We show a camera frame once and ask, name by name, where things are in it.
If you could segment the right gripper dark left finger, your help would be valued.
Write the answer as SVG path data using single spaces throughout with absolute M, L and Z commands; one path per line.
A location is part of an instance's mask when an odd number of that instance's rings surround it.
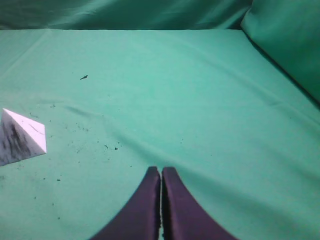
M 138 188 L 117 215 L 93 240 L 157 240 L 159 238 L 161 177 L 157 167 L 147 169 Z

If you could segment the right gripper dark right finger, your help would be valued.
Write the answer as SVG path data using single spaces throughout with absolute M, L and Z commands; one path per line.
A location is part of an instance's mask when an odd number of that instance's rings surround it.
M 235 240 L 198 204 L 174 167 L 162 170 L 162 225 L 165 240 Z

